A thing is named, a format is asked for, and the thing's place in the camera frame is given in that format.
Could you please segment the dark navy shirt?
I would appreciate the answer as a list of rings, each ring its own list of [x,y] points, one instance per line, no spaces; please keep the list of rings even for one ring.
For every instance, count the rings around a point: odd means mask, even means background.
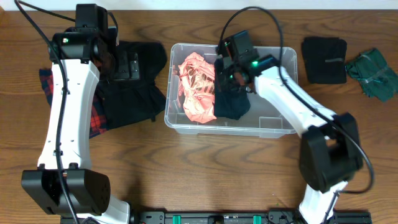
[[[217,118],[239,120],[250,107],[248,93],[245,91],[215,93],[214,115]]]

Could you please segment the pink shirt with gold letters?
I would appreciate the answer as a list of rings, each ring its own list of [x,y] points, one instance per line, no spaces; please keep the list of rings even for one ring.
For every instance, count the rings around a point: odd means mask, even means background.
[[[178,66],[178,77],[178,93],[185,97],[183,108],[188,119],[201,124],[216,120],[214,65],[193,52]]]

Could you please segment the black shirt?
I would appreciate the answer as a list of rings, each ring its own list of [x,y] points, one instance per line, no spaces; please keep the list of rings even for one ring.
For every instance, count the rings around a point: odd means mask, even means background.
[[[346,83],[347,43],[338,37],[305,37],[302,56],[311,84]]]

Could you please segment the dark green shirt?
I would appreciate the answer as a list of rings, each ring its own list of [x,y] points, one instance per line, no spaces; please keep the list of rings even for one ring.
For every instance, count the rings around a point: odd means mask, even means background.
[[[397,74],[377,48],[360,53],[345,68],[367,97],[386,102],[397,94]]]

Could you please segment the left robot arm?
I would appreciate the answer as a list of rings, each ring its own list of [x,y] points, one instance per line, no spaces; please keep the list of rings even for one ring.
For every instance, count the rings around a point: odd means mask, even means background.
[[[96,4],[76,6],[74,26],[46,40],[52,62],[49,128],[37,167],[21,185],[35,203],[62,223],[138,223],[131,204],[111,194],[107,175],[91,168],[89,133],[93,97],[115,66],[118,27]]]

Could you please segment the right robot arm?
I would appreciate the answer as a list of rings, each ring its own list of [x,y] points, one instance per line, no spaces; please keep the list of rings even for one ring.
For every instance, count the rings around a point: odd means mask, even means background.
[[[338,197],[363,166],[355,119],[319,105],[291,79],[283,53],[260,56],[245,30],[221,40],[216,53],[215,116],[245,115],[248,88],[276,108],[301,138],[299,169],[307,183],[301,219],[330,222]]]

